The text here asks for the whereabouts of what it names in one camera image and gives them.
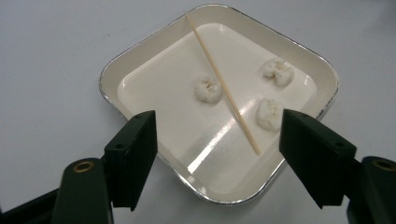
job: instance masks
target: white table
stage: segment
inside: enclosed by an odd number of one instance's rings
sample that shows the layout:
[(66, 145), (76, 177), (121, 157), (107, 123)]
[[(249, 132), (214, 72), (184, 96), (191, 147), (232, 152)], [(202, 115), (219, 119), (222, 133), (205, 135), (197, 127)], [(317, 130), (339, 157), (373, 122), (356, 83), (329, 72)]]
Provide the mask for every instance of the white table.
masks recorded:
[[(103, 155), (126, 122), (98, 81), (116, 55), (206, 1), (2, 1), (0, 204), (7, 211), (59, 187), (72, 161)], [(339, 93), (322, 122), (357, 160), (396, 161), (396, 2), (218, 1), (326, 58)], [(347, 223), (348, 199), (320, 210), (288, 167), (271, 188), (226, 207), (195, 196), (156, 160), (134, 212), (115, 223)]]

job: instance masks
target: square tray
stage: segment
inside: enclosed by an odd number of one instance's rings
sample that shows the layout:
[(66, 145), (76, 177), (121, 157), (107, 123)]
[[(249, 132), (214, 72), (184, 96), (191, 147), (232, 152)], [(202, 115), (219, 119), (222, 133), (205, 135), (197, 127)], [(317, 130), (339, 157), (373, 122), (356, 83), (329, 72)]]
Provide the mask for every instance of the square tray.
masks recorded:
[[(100, 90), (127, 119), (156, 111), (159, 155), (196, 194), (214, 203), (242, 203), (266, 189), (284, 163), (279, 132), (255, 121), (258, 102), (277, 99), (319, 118), (337, 93), (338, 76), (315, 52), (234, 8), (205, 5), (189, 16), (258, 142), (259, 156), (225, 94), (216, 104), (196, 99), (194, 82), (214, 72), (185, 16), (112, 60)], [(275, 56), (294, 68), (286, 87), (262, 76), (263, 63)]]

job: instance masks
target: white cotton ball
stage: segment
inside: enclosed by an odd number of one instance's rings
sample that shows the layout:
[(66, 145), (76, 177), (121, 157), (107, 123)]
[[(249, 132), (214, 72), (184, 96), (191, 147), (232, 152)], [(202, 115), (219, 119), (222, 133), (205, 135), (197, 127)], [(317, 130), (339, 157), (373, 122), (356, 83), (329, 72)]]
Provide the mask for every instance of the white cotton ball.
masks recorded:
[(286, 66), (286, 61), (279, 57), (268, 60), (263, 67), (264, 76), (275, 77), (277, 86), (289, 84), (294, 75), (294, 69)]
[(276, 85), (284, 86), (286, 84), (289, 84), (293, 76), (294, 76), (294, 69), (292, 67), (276, 69), (275, 70)]
[(195, 95), (198, 100), (215, 103), (221, 96), (221, 86), (213, 77), (201, 77), (195, 83)]
[(283, 105), (276, 100), (262, 99), (256, 111), (256, 120), (261, 127), (277, 131), (282, 124)]

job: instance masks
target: chopstick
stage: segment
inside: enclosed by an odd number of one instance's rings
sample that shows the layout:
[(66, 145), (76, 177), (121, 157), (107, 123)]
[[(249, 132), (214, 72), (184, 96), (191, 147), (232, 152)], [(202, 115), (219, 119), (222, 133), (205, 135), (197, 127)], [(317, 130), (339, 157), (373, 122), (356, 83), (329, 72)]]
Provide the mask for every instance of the chopstick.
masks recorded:
[(202, 38), (200, 37), (200, 35), (198, 34), (198, 32), (195, 29), (194, 24), (192, 23), (192, 21), (189, 18), (189, 15), (186, 13), (186, 19), (189, 22), (189, 25), (191, 27), (191, 29), (194, 31), (195, 36), (198, 39), (199, 44), (201, 45), (202, 50), (204, 51), (206, 58), (209, 60), (210, 65), (212, 66), (213, 70), (215, 71), (216, 77), (219, 80), (219, 83), (221, 85), (221, 87), (223, 88), (225, 94), (227, 95), (228, 100), (230, 101), (230, 104), (233, 108), (233, 112), (235, 113), (235, 115), (237, 116), (239, 123), (242, 126), (243, 131), (245, 132), (245, 135), (247, 136), (248, 141), (250, 142), (250, 144), (252, 145), (254, 151), (256, 152), (257, 155), (260, 155), (261, 151), (259, 148), (259, 145), (257, 145), (257, 142), (254, 140), (253, 135), (251, 134), (250, 130), (248, 129), (248, 126), (245, 123), (245, 120), (242, 118), (241, 114), (239, 113), (239, 109), (235, 104), (235, 101), (233, 100), (233, 97), (230, 94), (230, 91), (228, 90), (227, 86), (225, 85), (225, 82), (219, 72), (219, 69), (216, 67), (212, 57), (209, 54), (209, 51), (207, 50), (204, 41), (202, 40)]

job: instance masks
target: tray rim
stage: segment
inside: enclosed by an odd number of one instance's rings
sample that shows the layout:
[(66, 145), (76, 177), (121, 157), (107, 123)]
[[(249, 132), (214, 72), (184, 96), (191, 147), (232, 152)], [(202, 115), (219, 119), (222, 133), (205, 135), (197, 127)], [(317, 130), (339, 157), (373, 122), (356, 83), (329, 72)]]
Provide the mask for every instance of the tray rim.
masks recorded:
[[(326, 114), (327, 110), (329, 109), (329, 107), (332, 105), (334, 98), (336, 96), (336, 94), (339, 91), (339, 87), (340, 87), (340, 81), (339, 81), (339, 76), (336, 73), (336, 71), (334, 70), (333, 66), (331, 63), (329, 63), (326, 59), (324, 59), (321, 55), (319, 55), (318, 53), (314, 52), (312, 49), (308, 49), (307, 47), (297, 43), (296, 41), (292, 40), (291, 38), (282, 35), (280, 32), (274, 30), (273, 28), (263, 24), (260, 21), (255, 20), (254, 18), (251, 18), (249, 15), (245, 14), (244, 12), (241, 12), (238, 9), (235, 9), (234, 7), (229, 7), (223, 4), (204, 4), (204, 5), (200, 5), (198, 7), (194, 7), (193, 9), (189, 10), (187, 13), (193, 12), (194, 10), (197, 10), (199, 8), (202, 7), (226, 7), (230, 10), (233, 10), (236, 13), (239, 13), (247, 18), (249, 18), (252, 21), (257, 22), (259, 25), (264, 26), (266, 29), (271, 30), (272, 32), (275, 32), (278, 35), (281, 35), (283, 38), (286, 38), (287, 40), (289, 40), (290, 42), (292, 42), (293, 44), (295, 44), (296, 46), (298, 46), (299, 48), (302, 48), (304, 50), (307, 50), (311, 53), (313, 53), (314, 55), (316, 55), (320, 60), (322, 60), (323, 62), (325, 62), (327, 65), (329, 65), (329, 68), (332, 70), (334, 77), (335, 77), (335, 86), (334, 86), (334, 92), (332, 93), (332, 96), (330, 97), (329, 101), (325, 104), (325, 106), (323, 106), (319, 113), (315, 116), (315, 119), (317, 120), (321, 120), (323, 118), (323, 116)], [(106, 73), (107, 68), (113, 64), (118, 58), (120, 58), (122, 55), (124, 55), (126, 52), (128, 52), (131, 49), (134, 49), (135, 47), (139, 46), (141, 43), (145, 42), (147, 39), (151, 38), (152, 36), (158, 34), (161, 30), (165, 29), (166, 27), (172, 25), (173, 23), (177, 22), (179, 19), (183, 18), (185, 16), (185, 14), (177, 17), (176, 19), (174, 19), (173, 21), (169, 22), (168, 24), (166, 24), (165, 26), (161, 27), (160, 29), (156, 30), (154, 33), (152, 33), (151, 35), (146, 36), (145, 38), (141, 39), (140, 41), (138, 41), (136, 44), (132, 45), (131, 47), (129, 47), (128, 49), (124, 50), (122, 53), (120, 53), (119, 55), (117, 55), (116, 57), (114, 57), (112, 60), (110, 60), (107, 65), (104, 67), (104, 69), (101, 72), (101, 75), (99, 77), (99, 91), (101, 92), (101, 95), (105, 98), (105, 100), (113, 107), (116, 109), (116, 111), (119, 112), (119, 114), (125, 118), (126, 120), (128, 120), (122, 113), (121, 111), (115, 106), (115, 104), (110, 100), (110, 98), (106, 95), (105, 91), (103, 90), (102, 87), (102, 80), (103, 77)], [(181, 180), (181, 182), (186, 185), (189, 189), (191, 189), (193, 191), (193, 193), (195, 193), (197, 196), (199, 196), (199, 198), (202, 198), (210, 203), (215, 203), (215, 204), (222, 204), (222, 205), (238, 205), (238, 204), (242, 204), (242, 203), (247, 203), (250, 202), (252, 199), (256, 198), (258, 195), (262, 194), (263, 192), (267, 191), (269, 189), (269, 187), (271, 186), (271, 184), (273, 183), (273, 181), (280, 175), (280, 173), (284, 170), (284, 168), (287, 165), (287, 162), (285, 159), (283, 159), (278, 166), (274, 169), (274, 171), (271, 173), (270, 177), (268, 178), (268, 180), (253, 194), (251, 194), (250, 196), (246, 197), (245, 199), (240, 199), (240, 200), (236, 200), (236, 201), (220, 201), (220, 200), (216, 200), (213, 198), (208, 197), (207, 195), (204, 195), (201, 191), (199, 191), (198, 189), (196, 189), (175, 167), (172, 166), (171, 162), (166, 159), (161, 153), (157, 153), (157, 156), (165, 163), (167, 164), (169, 167), (172, 168), (173, 172), (176, 174), (176, 176)]]

